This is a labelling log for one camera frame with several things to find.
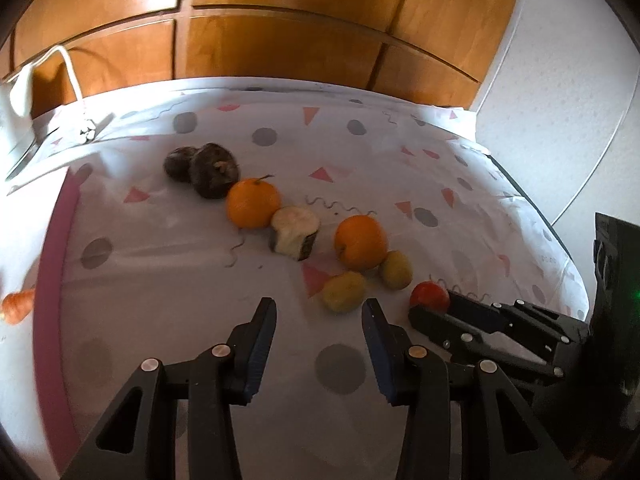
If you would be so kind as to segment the cut brown root half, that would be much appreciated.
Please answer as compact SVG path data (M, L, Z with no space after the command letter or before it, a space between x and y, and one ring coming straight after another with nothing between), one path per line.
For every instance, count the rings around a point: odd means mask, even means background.
M295 261L306 260L314 247L321 221L310 209L287 206L271 218L269 247L276 254Z

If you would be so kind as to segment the orange carrot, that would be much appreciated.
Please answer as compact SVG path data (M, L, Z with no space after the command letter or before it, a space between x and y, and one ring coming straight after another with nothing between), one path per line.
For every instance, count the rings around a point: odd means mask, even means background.
M36 291L33 288L12 292L2 300L1 319L9 325L21 323L35 307Z

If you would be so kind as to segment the yellow green small fruit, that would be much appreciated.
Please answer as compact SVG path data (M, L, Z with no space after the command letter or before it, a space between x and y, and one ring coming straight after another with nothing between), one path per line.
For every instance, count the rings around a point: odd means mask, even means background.
M322 304L334 313L347 313L359 308L367 292L362 274L348 271L327 280L321 291Z

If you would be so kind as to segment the dark brown round fruit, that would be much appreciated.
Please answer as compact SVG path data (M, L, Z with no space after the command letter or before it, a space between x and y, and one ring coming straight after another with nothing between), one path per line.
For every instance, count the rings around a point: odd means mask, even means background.
M240 167L221 145L206 143L191 158L189 174L199 196L206 200L221 200L240 180Z

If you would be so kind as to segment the white patterned tablecloth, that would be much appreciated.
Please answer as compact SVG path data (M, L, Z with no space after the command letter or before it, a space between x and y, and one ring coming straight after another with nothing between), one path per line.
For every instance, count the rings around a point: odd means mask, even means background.
M1 185L1 290L34 290L62 186L78 195L61 297L1 327L1 426L36 477L58 476L36 366L43 341L85 437L147 358L195 358L271 297L278 322L255 399L232 412L247 479L389 479L405 413L378 393L357 310L322 292L346 271L347 220L376 224L405 273L362 290L405 324L432 281L486 304L525 300L585 318L576 266L479 145L434 110L360 91L268 81L145 84L35 126L38 148Z

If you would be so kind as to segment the orange with stem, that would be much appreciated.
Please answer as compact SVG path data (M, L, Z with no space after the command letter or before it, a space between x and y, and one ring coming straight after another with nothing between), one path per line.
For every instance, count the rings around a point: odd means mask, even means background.
M279 190L270 183L272 174L239 180L226 198L227 217L239 229L258 230L270 226L281 208Z

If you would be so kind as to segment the large orange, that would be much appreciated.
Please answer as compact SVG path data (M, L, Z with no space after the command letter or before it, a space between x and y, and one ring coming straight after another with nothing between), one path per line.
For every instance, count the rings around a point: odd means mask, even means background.
M387 236L382 226L360 214L343 220L335 230L334 250L338 261L351 271L369 271L387 255Z

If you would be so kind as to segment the red tomato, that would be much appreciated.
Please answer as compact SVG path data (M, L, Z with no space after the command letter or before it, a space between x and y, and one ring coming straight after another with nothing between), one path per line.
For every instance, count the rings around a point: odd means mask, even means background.
M450 307L448 290L432 281L421 282L411 292L409 307L422 307L446 313Z

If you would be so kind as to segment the small dark brown fruit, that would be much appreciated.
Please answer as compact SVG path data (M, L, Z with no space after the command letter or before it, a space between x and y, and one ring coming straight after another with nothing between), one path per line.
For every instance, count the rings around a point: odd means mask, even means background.
M163 170L171 180L190 183L190 167L192 158L198 151L194 146L182 146L169 152L163 161Z

